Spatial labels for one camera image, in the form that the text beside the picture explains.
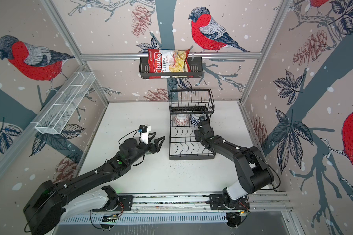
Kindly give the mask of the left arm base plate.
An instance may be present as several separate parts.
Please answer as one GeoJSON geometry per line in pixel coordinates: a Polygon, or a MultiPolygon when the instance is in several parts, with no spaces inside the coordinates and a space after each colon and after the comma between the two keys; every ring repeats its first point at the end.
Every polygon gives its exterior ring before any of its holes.
{"type": "Polygon", "coordinates": [[[93,209],[93,212],[129,212],[132,208],[133,195],[119,195],[117,199],[110,199],[102,208],[93,209]]]}

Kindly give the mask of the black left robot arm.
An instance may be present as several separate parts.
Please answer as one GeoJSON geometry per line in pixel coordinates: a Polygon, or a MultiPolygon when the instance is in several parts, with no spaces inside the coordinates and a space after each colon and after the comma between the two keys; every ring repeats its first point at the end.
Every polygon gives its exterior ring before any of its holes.
{"type": "Polygon", "coordinates": [[[126,139],[119,151],[101,166],[71,180],[43,182],[23,209],[26,218],[24,232],[44,235],[57,226],[68,213],[66,206],[74,199],[104,183],[114,181],[130,171],[135,162],[147,153],[158,153],[165,137],[155,138],[151,133],[148,143],[134,138],[126,139]]]}

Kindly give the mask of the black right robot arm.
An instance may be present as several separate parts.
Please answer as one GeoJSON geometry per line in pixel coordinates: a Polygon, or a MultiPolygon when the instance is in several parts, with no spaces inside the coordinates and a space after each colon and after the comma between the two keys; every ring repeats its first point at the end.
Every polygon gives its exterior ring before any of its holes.
{"type": "Polygon", "coordinates": [[[224,204],[233,208],[241,198],[252,194],[274,181],[271,167],[257,147],[243,147],[226,141],[214,134],[207,120],[197,124],[195,138],[214,155],[220,154],[231,160],[236,169],[237,181],[223,189],[224,204]]]}

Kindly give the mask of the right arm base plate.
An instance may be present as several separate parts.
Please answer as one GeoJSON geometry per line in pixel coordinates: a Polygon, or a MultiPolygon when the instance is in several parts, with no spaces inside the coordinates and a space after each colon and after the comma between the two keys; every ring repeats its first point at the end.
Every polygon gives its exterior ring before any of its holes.
{"type": "Polygon", "coordinates": [[[242,196],[236,200],[232,200],[226,194],[210,194],[207,204],[211,210],[245,210],[250,209],[248,196],[242,196]]]}

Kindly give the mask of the blue geometric patterned bowl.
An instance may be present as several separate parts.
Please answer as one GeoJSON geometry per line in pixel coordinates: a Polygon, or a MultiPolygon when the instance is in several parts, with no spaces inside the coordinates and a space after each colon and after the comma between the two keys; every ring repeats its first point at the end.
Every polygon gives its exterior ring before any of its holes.
{"type": "Polygon", "coordinates": [[[174,124],[177,127],[187,126],[189,124],[189,116],[187,114],[174,115],[174,124]]]}

